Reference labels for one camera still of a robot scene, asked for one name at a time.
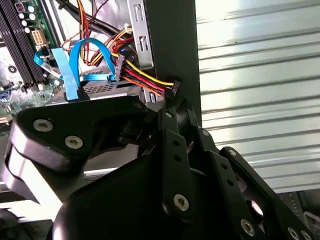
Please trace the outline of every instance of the red wire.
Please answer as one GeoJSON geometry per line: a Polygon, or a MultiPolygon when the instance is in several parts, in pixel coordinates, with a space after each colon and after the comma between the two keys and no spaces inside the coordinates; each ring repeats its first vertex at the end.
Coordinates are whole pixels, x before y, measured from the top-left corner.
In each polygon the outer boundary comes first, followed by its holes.
{"type": "Polygon", "coordinates": [[[158,89],[160,91],[164,91],[165,89],[163,87],[157,86],[154,83],[144,79],[143,77],[139,76],[138,74],[136,74],[135,72],[131,71],[130,69],[128,69],[127,67],[124,68],[124,70],[129,73],[130,75],[134,76],[135,78],[139,79],[140,81],[150,85],[151,87],[153,87],[154,89],[158,89]]]}
{"type": "Polygon", "coordinates": [[[116,53],[117,50],[118,50],[118,45],[120,45],[120,44],[125,44],[125,43],[127,43],[127,42],[129,42],[129,41],[131,41],[131,40],[133,40],[133,39],[134,39],[134,37],[131,36],[131,37],[129,37],[128,39],[116,41],[116,42],[115,42],[115,45],[112,46],[112,51],[113,51],[114,53],[116,53]]]}
{"type": "Polygon", "coordinates": [[[158,96],[161,96],[161,95],[160,95],[158,92],[156,92],[155,90],[153,90],[153,89],[151,89],[151,88],[149,88],[149,87],[146,87],[146,86],[144,86],[144,85],[142,85],[142,84],[140,84],[140,83],[138,83],[138,82],[136,82],[136,81],[134,81],[134,80],[132,80],[132,79],[130,79],[130,78],[128,78],[128,77],[122,76],[122,78],[125,79],[125,80],[127,80],[128,82],[130,82],[130,83],[132,83],[132,84],[135,84],[135,85],[138,85],[138,86],[140,86],[140,87],[146,88],[146,89],[148,89],[150,92],[152,92],[152,93],[154,93],[154,94],[156,94],[156,95],[158,95],[158,96]]]}

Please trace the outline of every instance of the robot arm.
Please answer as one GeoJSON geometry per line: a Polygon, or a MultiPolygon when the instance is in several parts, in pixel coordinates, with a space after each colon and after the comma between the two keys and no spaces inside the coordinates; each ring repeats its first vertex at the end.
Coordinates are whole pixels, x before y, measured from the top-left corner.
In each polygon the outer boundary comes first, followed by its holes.
{"type": "Polygon", "coordinates": [[[129,96],[20,112],[2,177],[50,211],[53,239],[314,239],[242,156],[218,150],[192,106],[169,91],[159,112],[129,96]],[[86,161],[127,144],[139,146],[136,160],[85,184],[86,161]]]}

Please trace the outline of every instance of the orange wire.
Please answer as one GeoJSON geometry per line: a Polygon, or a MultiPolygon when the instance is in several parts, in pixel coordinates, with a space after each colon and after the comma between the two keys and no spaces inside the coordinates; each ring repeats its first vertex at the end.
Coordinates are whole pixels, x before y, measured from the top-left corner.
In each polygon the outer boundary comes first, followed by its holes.
{"type": "Polygon", "coordinates": [[[132,84],[135,84],[135,85],[138,85],[139,87],[143,87],[145,89],[148,89],[150,92],[154,93],[155,95],[158,95],[158,96],[161,96],[159,93],[157,93],[156,91],[154,91],[153,89],[149,88],[149,87],[146,87],[138,82],[135,82],[133,81],[132,79],[126,77],[126,76],[122,76],[123,79],[127,80],[128,82],[132,83],[132,84]]]}

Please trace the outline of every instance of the metal bracket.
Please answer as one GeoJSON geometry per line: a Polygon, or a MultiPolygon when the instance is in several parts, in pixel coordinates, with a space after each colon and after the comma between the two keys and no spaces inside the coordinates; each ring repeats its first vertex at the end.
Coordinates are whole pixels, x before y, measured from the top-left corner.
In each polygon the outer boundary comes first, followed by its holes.
{"type": "Polygon", "coordinates": [[[145,4],[143,0],[127,0],[136,52],[141,69],[154,66],[145,4]]]}

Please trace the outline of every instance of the capacitor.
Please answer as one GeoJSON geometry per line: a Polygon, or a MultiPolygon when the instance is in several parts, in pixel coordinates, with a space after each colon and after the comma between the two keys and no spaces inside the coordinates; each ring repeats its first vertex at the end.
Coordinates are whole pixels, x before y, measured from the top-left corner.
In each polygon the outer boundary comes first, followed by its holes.
{"type": "Polygon", "coordinates": [[[32,21],[34,21],[34,20],[37,19],[37,16],[36,16],[35,14],[33,14],[33,13],[30,13],[30,14],[29,14],[29,19],[32,20],[32,21]]]}
{"type": "Polygon", "coordinates": [[[25,28],[24,28],[24,32],[25,32],[26,34],[31,33],[31,31],[33,31],[33,30],[35,30],[33,27],[25,27],[25,28]]]}
{"type": "Polygon", "coordinates": [[[37,11],[37,7],[36,7],[36,6],[29,5],[29,6],[28,6],[28,11],[29,11],[29,13],[34,13],[35,11],[37,11]]]}
{"type": "Polygon", "coordinates": [[[22,21],[21,21],[21,24],[22,24],[22,26],[27,27],[27,26],[32,25],[33,22],[30,21],[30,20],[22,20],[22,21]]]}
{"type": "Polygon", "coordinates": [[[29,15],[26,14],[26,13],[19,13],[18,16],[19,16],[20,19],[28,19],[29,18],[29,15]]]}

